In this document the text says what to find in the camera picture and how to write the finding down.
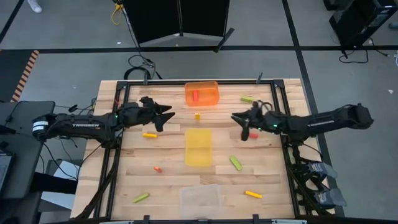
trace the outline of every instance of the white sneaker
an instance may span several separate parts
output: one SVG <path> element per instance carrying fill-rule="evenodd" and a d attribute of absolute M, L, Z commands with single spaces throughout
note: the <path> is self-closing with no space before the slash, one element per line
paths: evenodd
<path fill-rule="evenodd" d="M 42 12 L 42 8 L 37 3 L 37 0 L 27 0 L 27 2 L 29 3 L 30 7 L 32 8 L 32 10 L 34 12 L 36 12 L 36 13 Z"/>

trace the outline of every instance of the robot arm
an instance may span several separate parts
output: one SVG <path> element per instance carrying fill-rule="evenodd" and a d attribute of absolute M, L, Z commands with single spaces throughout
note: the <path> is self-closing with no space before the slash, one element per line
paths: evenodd
<path fill-rule="evenodd" d="M 158 132 L 175 113 L 163 112 L 171 106 L 158 105 L 152 98 L 143 97 L 140 107 L 135 102 L 123 104 L 117 111 L 102 116 L 74 114 L 46 114 L 33 120 L 33 136 L 39 141 L 56 136 L 95 139 L 103 147 L 114 147 L 115 132 L 138 124 L 155 124 Z"/>
<path fill-rule="evenodd" d="M 358 105 L 346 105 L 333 111 L 309 115 L 288 116 L 268 109 L 269 103 L 253 102 L 243 113 L 233 113 L 232 119 L 243 128 L 242 140 L 249 136 L 249 128 L 274 134 L 284 133 L 293 143 L 303 143 L 308 137 L 341 128 L 367 129 L 373 124 L 369 110 Z"/>

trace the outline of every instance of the wooden tabletop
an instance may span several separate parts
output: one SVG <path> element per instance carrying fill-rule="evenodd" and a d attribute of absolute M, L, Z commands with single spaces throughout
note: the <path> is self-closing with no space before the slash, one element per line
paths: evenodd
<path fill-rule="evenodd" d="M 285 89 L 290 112 L 299 116 L 308 115 L 300 79 L 285 79 Z M 102 81 L 99 87 L 95 115 L 112 111 L 116 81 Z M 135 126 L 123 135 L 118 180 L 114 198 L 112 220 L 142 220 L 150 215 L 152 220 L 181 219 L 180 189 L 195 185 L 218 184 L 223 199 L 222 211 L 212 218 L 293 218 L 292 202 L 284 165 L 280 137 L 270 133 L 253 132 L 258 139 L 240 140 L 241 128 L 230 118 L 231 113 L 243 112 L 250 103 L 240 101 L 241 96 L 252 96 L 272 103 L 271 89 L 267 85 L 219 85 L 220 101 L 216 106 L 191 108 L 185 104 L 184 86 L 134 86 L 130 89 L 129 101 L 149 96 L 162 105 L 172 105 L 176 115 L 157 133 L 157 139 L 147 139 L 143 133 L 155 133 L 153 124 Z M 201 114 L 200 121 L 195 113 Z M 212 132 L 213 165 L 207 168 L 186 166 L 185 131 L 190 128 L 208 128 Z M 85 156 L 98 146 L 89 140 Z M 306 144 L 318 148 L 315 139 Z M 319 160 L 319 155 L 305 146 L 301 156 Z M 237 171 L 229 161 L 235 155 L 243 165 Z M 98 188 L 104 151 L 97 150 L 81 168 L 75 204 L 71 217 L 77 216 L 91 200 Z M 163 173 L 157 173 L 154 166 Z M 262 195 L 262 199 L 244 194 L 245 190 Z M 139 195 L 150 197 L 139 202 L 132 201 Z M 103 197 L 101 214 L 104 215 L 108 191 Z"/>

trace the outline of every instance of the small toy piece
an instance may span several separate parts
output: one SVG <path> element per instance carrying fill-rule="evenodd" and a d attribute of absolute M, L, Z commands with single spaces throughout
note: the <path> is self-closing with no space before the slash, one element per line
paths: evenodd
<path fill-rule="evenodd" d="M 161 172 L 162 172 L 162 169 L 159 168 L 159 167 L 154 167 L 154 170 L 156 170 L 156 172 L 158 172 L 158 173 L 161 173 Z"/>
<path fill-rule="evenodd" d="M 247 103 L 252 103 L 253 101 L 255 101 L 256 99 L 254 99 L 253 97 L 250 96 L 242 96 L 241 97 L 241 101 L 243 102 L 247 102 Z"/>
<path fill-rule="evenodd" d="M 147 197 L 149 197 L 149 193 L 145 193 L 145 194 L 143 194 L 143 195 L 137 197 L 136 199 L 134 199 L 133 203 L 138 203 L 138 202 L 144 200 L 144 199 L 147 198 Z"/>
<path fill-rule="evenodd" d="M 193 91 L 193 101 L 197 102 L 199 100 L 199 91 L 198 90 L 194 90 Z"/>
<path fill-rule="evenodd" d="M 247 194 L 247 195 L 250 195 L 250 196 L 253 196 L 253 197 L 256 197 L 256 198 L 262 198 L 262 195 L 260 195 L 260 194 L 256 194 L 256 193 L 254 193 L 254 192 L 250 192 L 250 191 L 245 191 L 245 193 Z"/>
<path fill-rule="evenodd" d="M 144 133 L 142 134 L 145 138 L 157 138 L 157 134 L 150 134 L 150 133 Z"/>
<path fill-rule="evenodd" d="M 259 138 L 259 135 L 258 134 L 254 134 L 254 133 L 249 133 L 249 138 L 257 139 L 257 138 Z"/>
<path fill-rule="evenodd" d="M 235 156 L 230 156 L 229 161 L 232 162 L 232 164 L 235 166 L 236 170 L 243 169 L 242 165 L 239 163 L 238 159 Z"/>

